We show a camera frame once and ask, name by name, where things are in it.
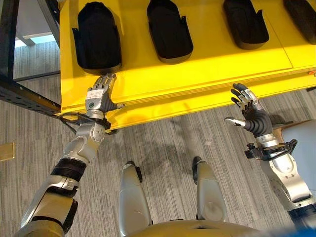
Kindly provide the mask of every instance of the yellow table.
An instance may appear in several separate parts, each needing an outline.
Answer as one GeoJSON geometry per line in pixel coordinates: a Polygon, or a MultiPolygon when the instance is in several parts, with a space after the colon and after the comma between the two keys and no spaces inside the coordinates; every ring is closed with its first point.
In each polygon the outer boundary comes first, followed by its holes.
{"type": "MultiPolygon", "coordinates": [[[[62,113],[84,112],[86,90],[97,76],[77,64],[72,28],[87,0],[66,0],[60,12],[62,113]]],[[[233,82],[267,96],[316,85],[316,47],[298,31],[282,0],[252,0],[263,9],[270,40],[257,50],[239,49],[230,35],[223,0],[174,0],[186,15],[194,50],[186,62],[157,58],[145,0],[102,0],[120,33],[123,67],[111,98],[127,106],[108,114],[112,129],[230,103],[233,82]]]]}

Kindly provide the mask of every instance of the floor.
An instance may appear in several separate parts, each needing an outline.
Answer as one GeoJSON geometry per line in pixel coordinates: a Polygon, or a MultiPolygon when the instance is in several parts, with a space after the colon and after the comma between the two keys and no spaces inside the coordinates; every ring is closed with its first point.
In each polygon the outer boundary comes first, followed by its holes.
{"type": "MultiPolygon", "coordinates": [[[[27,53],[17,50],[15,76],[58,68],[58,54],[45,51],[49,47],[57,50],[53,45],[36,45],[27,53]],[[50,56],[41,59],[43,52],[50,56]],[[46,69],[39,68],[32,55],[46,69]]],[[[56,76],[22,84],[60,102],[59,80],[56,76]]],[[[272,116],[280,115],[285,121],[316,119],[316,90],[272,96],[262,99],[262,103],[272,116]]],[[[0,144],[16,142],[16,158],[0,162],[0,236],[12,236],[34,193],[74,135],[56,119],[2,101],[0,109],[0,144]]],[[[195,155],[212,165],[229,222],[260,230],[292,225],[257,161],[247,160],[244,155],[253,136],[224,124],[227,116],[238,118],[240,112],[235,106],[221,107],[127,127],[109,136],[80,181],[76,194],[79,207],[68,236],[119,235],[120,172],[128,160],[141,167],[154,223],[194,219],[196,186],[191,162],[195,155]]]]}

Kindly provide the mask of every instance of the metal rack post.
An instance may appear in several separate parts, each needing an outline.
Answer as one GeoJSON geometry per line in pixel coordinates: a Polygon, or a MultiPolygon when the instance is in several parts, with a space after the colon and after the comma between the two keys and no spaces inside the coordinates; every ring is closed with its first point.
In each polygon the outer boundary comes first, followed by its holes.
{"type": "Polygon", "coordinates": [[[51,117],[61,106],[13,81],[13,61],[19,0],[4,0],[0,18],[0,100],[51,117]]]}

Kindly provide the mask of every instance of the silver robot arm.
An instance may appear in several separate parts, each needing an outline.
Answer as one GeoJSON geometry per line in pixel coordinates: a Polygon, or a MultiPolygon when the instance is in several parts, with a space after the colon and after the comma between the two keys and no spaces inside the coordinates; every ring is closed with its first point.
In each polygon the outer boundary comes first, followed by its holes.
{"type": "Polygon", "coordinates": [[[87,115],[81,115],[76,138],[65,148],[62,158],[35,194],[16,236],[31,233],[32,236],[63,236],[70,229],[78,207],[73,197],[79,181],[111,126],[104,113],[123,106],[109,98],[114,79],[115,75],[101,76],[89,88],[85,101],[87,115]]]}
{"type": "Polygon", "coordinates": [[[247,158],[256,158],[270,185],[296,226],[316,227],[316,198],[299,175],[291,155],[297,141],[279,143],[273,135],[271,120],[255,94],[242,84],[234,84],[232,101],[240,107],[245,120],[232,117],[225,121],[252,132],[257,147],[249,143],[247,158]]]}

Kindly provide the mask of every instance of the black tray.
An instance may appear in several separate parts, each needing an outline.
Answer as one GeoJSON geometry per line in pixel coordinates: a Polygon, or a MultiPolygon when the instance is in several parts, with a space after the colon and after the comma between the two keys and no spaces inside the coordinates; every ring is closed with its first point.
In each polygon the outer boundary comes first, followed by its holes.
{"type": "Polygon", "coordinates": [[[262,10],[256,13],[250,0],[225,0],[224,10],[238,47],[256,49],[269,40],[262,10]]]}
{"type": "Polygon", "coordinates": [[[306,0],[284,0],[294,23],[311,44],[316,44],[316,12],[306,0]]]}
{"type": "Polygon", "coordinates": [[[193,51],[186,17],[170,0],[151,0],[147,7],[149,30],[160,61],[180,63],[193,51]]]}
{"type": "Polygon", "coordinates": [[[95,75],[117,72],[122,64],[119,32],[114,17],[101,2],[87,3],[73,28],[77,62],[95,75]]]}

